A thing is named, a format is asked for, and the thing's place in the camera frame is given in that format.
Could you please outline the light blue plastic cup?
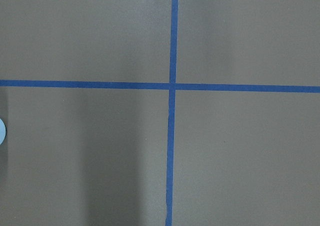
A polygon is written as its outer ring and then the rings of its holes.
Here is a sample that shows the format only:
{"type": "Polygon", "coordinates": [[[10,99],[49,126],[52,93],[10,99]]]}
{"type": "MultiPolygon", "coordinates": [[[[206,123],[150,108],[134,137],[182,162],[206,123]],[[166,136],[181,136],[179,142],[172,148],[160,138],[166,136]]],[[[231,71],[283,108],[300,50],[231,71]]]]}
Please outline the light blue plastic cup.
{"type": "Polygon", "coordinates": [[[0,119],[0,144],[4,142],[6,138],[6,125],[2,119],[0,119]]]}

